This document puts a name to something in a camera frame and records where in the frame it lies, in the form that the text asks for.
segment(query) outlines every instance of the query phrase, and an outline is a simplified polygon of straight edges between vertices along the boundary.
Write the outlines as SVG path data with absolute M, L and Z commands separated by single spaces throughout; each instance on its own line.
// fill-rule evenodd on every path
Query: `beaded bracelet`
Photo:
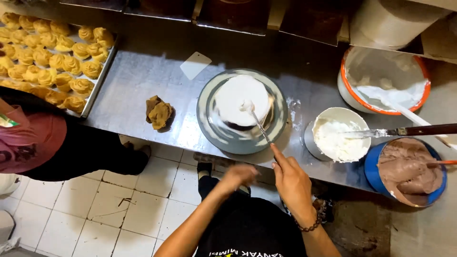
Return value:
M 310 232 L 310 231 L 313 231 L 315 229 L 317 229 L 317 227 L 319 227 L 320 223 L 322 222 L 322 219 L 321 217 L 319 217 L 319 215 L 317 216 L 317 219 L 316 219 L 316 222 L 310 226 L 309 228 L 303 228 L 302 226 L 300 226 L 300 224 L 297 222 L 297 220 L 295 220 L 295 223 L 297 224 L 298 226 L 298 229 L 301 231 L 301 232 Z

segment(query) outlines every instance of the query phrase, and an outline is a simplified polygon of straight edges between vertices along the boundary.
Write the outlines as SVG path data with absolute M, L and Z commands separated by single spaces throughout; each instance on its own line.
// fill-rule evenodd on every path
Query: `black t-shirt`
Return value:
M 196 257 L 306 256 L 292 217 L 261 198 L 227 201 L 198 244 Z

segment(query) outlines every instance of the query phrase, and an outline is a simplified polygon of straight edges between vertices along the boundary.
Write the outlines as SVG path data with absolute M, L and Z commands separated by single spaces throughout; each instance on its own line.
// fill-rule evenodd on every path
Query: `brown rag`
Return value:
M 154 129 L 165 127 L 166 121 L 173 113 L 173 107 L 158 96 L 146 100 L 146 121 L 152 123 Z

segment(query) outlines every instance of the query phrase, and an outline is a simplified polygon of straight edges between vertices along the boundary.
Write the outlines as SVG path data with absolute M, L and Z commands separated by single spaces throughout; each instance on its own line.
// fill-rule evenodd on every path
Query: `red shirt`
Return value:
M 0 126 L 0 173 L 36 168 L 62 146 L 67 134 L 63 117 L 44 112 L 25 115 L 21 107 L 5 115 L 19 125 Z

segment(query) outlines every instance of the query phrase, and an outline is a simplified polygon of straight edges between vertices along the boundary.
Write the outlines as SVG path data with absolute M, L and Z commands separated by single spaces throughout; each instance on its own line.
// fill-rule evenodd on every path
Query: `blue bucket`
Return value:
M 367 154 L 367 158 L 365 159 L 365 176 L 367 177 L 367 180 L 370 182 L 370 185 L 378 192 L 381 193 L 389 198 L 395 198 L 393 197 L 390 192 L 387 190 L 387 188 L 384 186 L 383 181 L 381 180 L 381 176 L 379 176 L 379 169 L 377 167 L 377 164 L 379 162 L 379 156 L 381 155 L 384 147 L 387 145 L 387 143 L 393 141 L 390 140 L 388 142 L 384 142 L 381 144 L 378 144 L 371 148 Z M 430 146 L 428 143 L 416 139 L 422 142 L 427 150 L 430 152 L 431 156 L 437 160 L 441 160 L 440 156 L 436 152 L 435 149 L 433 149 L 432 146 Z M 423 205 L 420 207 L 426 207 L 432 205 L 440 196 L 443 194 L 444 189 L 446 188 L 446 182 L 447 182 L 447 169 L 444 167 L 444 165 L 441 165 L 441 170 L 443 171 L 443 183 L 441 186 L 428 194 L 427 196 L 427 205 Z

